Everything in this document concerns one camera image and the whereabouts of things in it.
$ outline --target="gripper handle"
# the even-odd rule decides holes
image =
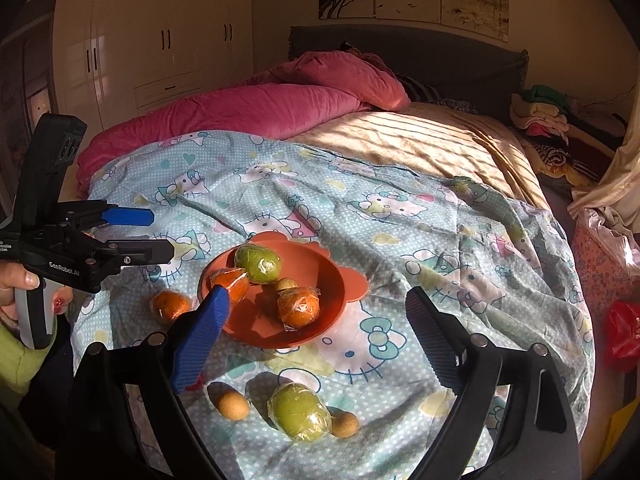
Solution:
[[[53,295],[64,285],[39,276],[40,285],[33,290],[15,289],[20,340],[31,350],[43,350],[53,336]]]

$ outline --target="pink duvet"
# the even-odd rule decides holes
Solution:
[[[78,156],[78,190],[120,156],[201,130],[229,130],[285,140],[318,124],[371,106],[398,111],[409,104],[389,73],[346,52],[307,52],[240,86],[175,101],[98,134]]]

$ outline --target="bolt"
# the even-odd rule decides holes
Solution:
[[[89,355],[98,355],[100,352],[102,352],[103,348],[104,345],[101,342],[95,341],[86,348],[86,352]]]
[[[164,343],[165,339],[166,336],[162,332],[154,332],[147,338],[146,342],[151,346],[160,346],[162,343]]]
[[[549,353],[549,350],[542,343],[533,343],[533,351],[540,357],[544,357]]]
[[[480,348],[484,348],[489,344],[489,340],[482,334],[472,334],[471,342],[474,346],[478,346]]]

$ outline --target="red plate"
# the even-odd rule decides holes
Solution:
[[[252,242],[270,248],[282,262],[282,278],[295,280],[298,286],[320,290],[320,316],[300,330],[287,331],[278,318],[277,293],[273,285],[252,285],[244,300],[231,308],[225,332],[258,348],[292,348],[329,330],[350,301],[364,297],[367,279],[357,270],[338,267],[329,259],[329,251],[317,242],[291,242],[281,233],[260,233]],[[234,267],[237,247],[220,254],[205,269],[198,285],[198,299],[209,293],[204,278],[214,270]]]

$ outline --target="green fruit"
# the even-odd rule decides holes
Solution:
[[[312,442],[331,433],[331,414],[304,384],[279,386],[269,399],[270,419],[294,442]]]
[[[280,258],[270,248],[250,242],[242,244],[234,257],[236,267],[242,267],[249,281],[258,285],[275,282],[280,277]]]

